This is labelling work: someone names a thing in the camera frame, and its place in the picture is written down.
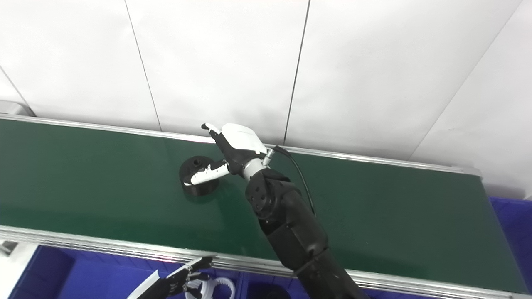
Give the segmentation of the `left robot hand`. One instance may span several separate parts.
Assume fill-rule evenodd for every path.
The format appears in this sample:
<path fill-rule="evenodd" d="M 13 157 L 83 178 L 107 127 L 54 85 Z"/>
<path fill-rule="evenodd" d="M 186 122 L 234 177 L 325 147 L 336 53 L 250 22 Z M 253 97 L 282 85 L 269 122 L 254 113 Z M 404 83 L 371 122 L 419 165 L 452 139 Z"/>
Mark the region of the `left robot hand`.
<path fill-rule="evenodd" d="M 206 256 L 184 263 L 177 270 L 161 277 L 158 271 L 154 271 L 148 278 L 139 284 L 128 296 L 128 299 L 167 299 L 169 297 L 185 293 L 195 299 L 205 299 L 207 296 L 198 289 L 190 286 L 190 282 L 199 280 L 207 282 L 210 276 L 200 270 L 212 267 L 214 257 Z"/>

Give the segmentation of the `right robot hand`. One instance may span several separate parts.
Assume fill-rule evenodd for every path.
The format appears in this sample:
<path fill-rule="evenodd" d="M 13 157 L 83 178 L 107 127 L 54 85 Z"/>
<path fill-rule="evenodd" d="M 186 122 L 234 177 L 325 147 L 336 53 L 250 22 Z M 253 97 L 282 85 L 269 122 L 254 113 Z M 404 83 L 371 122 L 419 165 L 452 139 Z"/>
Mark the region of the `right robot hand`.
<path fill-rule="evenodd" d="M 221 129 L 210 123 L 203 123 L 201 127 L 207 130 L 224 158 L 186 176 L 185 186 L 197 186 L 228 174 L 249 181 L 254 174 L 268 168 L 264 162 L 268 150 L 254 130 L 232 123 L 223 125 Z"/>

